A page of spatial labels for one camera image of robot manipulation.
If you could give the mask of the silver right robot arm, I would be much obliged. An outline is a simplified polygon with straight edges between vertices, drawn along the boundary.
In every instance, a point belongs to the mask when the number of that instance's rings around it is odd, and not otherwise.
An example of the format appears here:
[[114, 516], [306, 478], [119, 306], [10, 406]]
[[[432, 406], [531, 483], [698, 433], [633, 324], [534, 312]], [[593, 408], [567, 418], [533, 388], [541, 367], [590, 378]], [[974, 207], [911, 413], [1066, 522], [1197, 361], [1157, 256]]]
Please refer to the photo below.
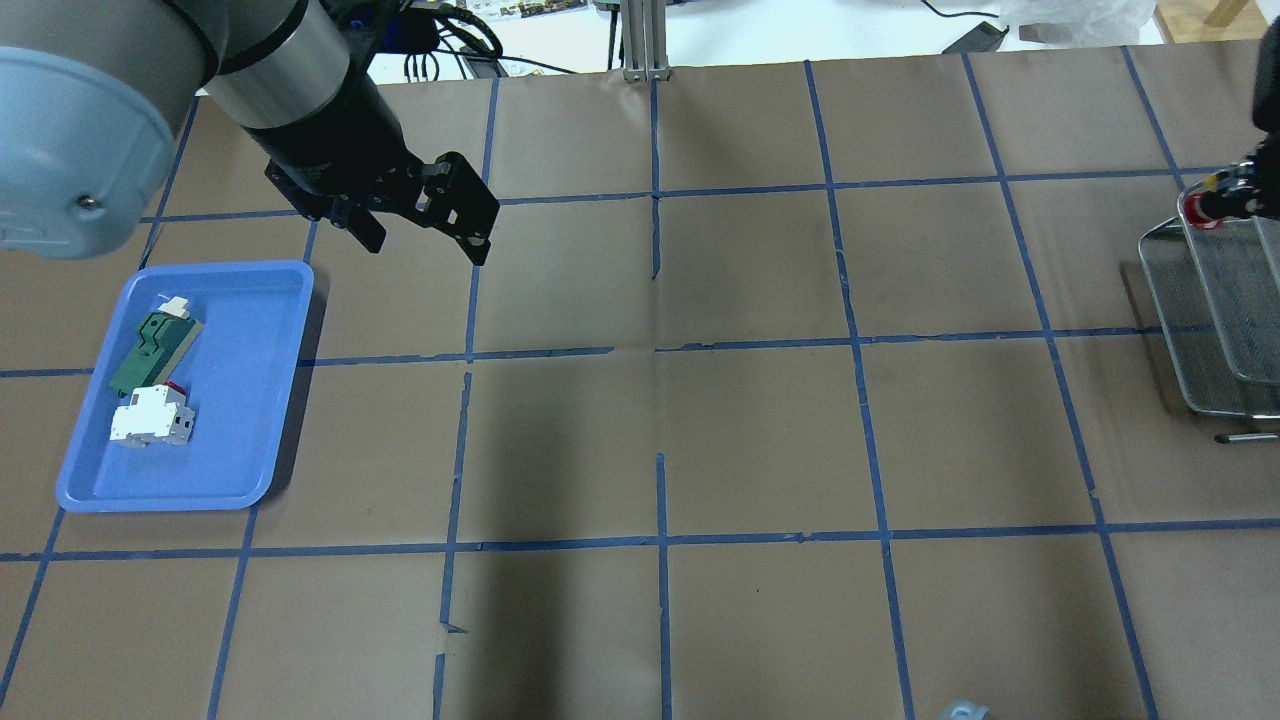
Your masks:
[[1265, 132], [1263, 141], [1245, 158], [1234, 176], [1243, 186], [1219, 190], [1216, 204], [1224, 217], [1279, 219], [1279, 20], [1274, 20], [1260, 44], [1251, 119]]

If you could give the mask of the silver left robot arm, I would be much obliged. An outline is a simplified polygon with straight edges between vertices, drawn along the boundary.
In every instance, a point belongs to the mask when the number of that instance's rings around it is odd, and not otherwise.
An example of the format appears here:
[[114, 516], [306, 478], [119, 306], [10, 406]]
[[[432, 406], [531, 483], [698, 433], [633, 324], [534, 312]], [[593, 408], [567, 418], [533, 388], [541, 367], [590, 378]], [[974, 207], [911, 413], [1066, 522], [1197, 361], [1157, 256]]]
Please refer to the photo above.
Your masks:
[[407, 1], [5, 1], [3, 249], [114, 252], [160, 192], [198, 91], [301, 217], [379, 252], [393, 214], [480, 266], [499, 204], [458, 152], [412, 154], [369, 77]]

